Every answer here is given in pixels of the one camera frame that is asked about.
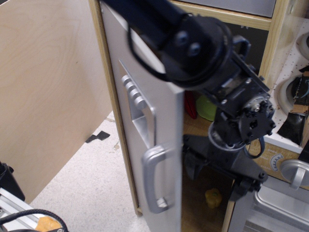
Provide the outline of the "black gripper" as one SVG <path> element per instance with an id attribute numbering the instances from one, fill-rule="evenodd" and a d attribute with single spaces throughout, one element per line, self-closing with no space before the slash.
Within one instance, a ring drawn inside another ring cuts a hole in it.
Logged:
<path id="1" fill-rule="evenodd" d="M 183 155 L 190 179 L 197 179 L 204 166 L 209 166 L 234 179 L 230 201 L 238 201 L 248 192 L 259 191 L 267 181 L 267 173 L 245 154 L 245 148 L 223 149 L 215 146 L 209 137 L 184 135 Z"/>

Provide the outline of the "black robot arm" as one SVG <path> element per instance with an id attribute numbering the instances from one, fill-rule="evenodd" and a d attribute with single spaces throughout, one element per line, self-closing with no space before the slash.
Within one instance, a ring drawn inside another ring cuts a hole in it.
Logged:
<path id="1" fill-rule="evenodd" d="M 253 140 L 264 148 L 264 136 L 275 128 L 274 109 L 263 78 L 246 64 L 250 42 L 233 36 L 213 17 L 190 15 L 166 0 L 108 0 L 106 4 L 128 24 L 131 32 L 157 54 L 165 67 L 160 73 L 136 53 L 133 57 L 159 80 L 205 95 L 217 110 L 206 137 L 185 135 L 183 153 L 190 178 L 208 165 L 234 179 L 230 200 L 259 191 L 267 174 L 246 150 Z"/>

